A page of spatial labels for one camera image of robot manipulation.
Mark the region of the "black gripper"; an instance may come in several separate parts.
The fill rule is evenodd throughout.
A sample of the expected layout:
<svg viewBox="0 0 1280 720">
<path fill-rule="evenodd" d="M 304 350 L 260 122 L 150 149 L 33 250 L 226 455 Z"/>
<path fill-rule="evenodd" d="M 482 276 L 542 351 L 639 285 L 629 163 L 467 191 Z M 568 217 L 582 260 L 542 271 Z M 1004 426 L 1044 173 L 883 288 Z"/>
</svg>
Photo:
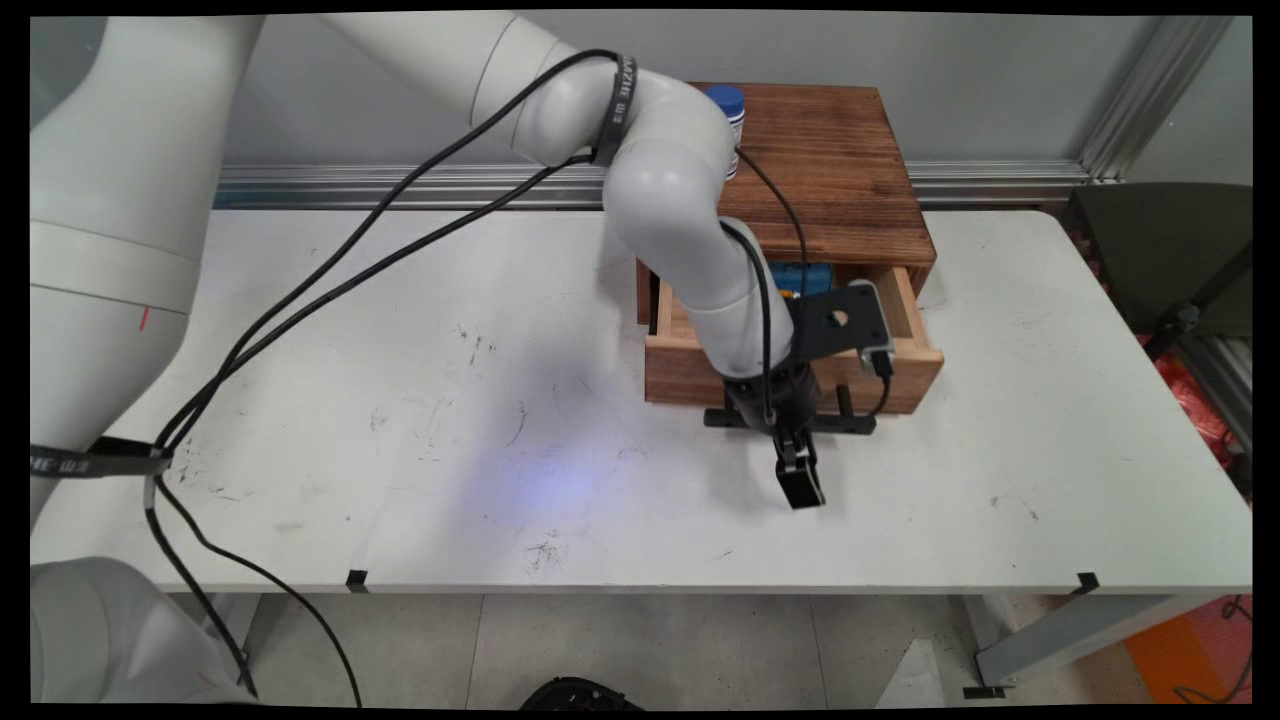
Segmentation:
<svg viewBox="0 0 1280 720">
<path fill-rule="evenodd" d="M 803 433 L 819 414 L 820 386 L 809 361 L 774 369 L 768 377 L 723 379 L 724 411 L 733 419 L 727 427 L 774 434 L 774 474 L 786 483 L 786 500 L 792 510 L 826 505 L 817 471 L 817 455 Z"/>
</svg>

